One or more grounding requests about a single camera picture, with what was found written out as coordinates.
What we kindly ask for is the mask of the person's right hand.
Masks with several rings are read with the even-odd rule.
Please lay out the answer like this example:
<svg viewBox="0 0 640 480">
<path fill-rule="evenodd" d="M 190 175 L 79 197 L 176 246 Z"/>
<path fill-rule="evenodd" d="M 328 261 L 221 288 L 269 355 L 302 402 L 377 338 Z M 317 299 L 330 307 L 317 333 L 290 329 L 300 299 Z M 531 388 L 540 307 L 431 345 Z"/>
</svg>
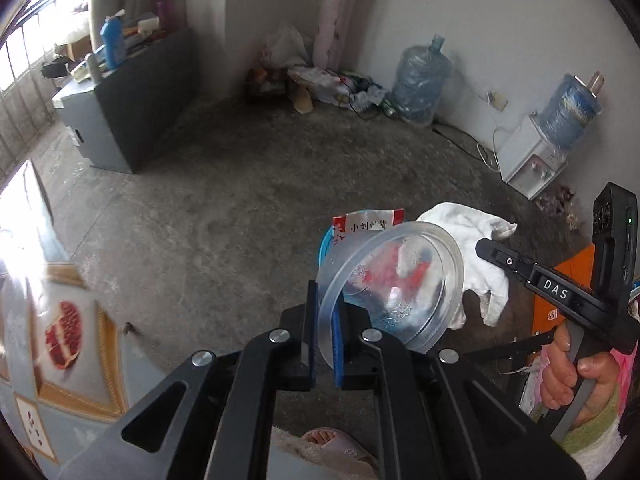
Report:
<svg viewBox="0 0 640 480">
<path fill-rule="evenodd" d="M 549 365 L 542 372 L 540 396 L 546 408 L 556 411 L 572 403 L 573 388 L 579 377 L 592 379 L 594 387 L 590 397 L 572 425 L 576 429 L 596 418 L 608 405 L 618 385 L 620 367 L 610 352 L 586 356 L 574 364 L 568 358 L 571 343 L 567 322 L 563 322 L 547 347 Z"/>
</svg>

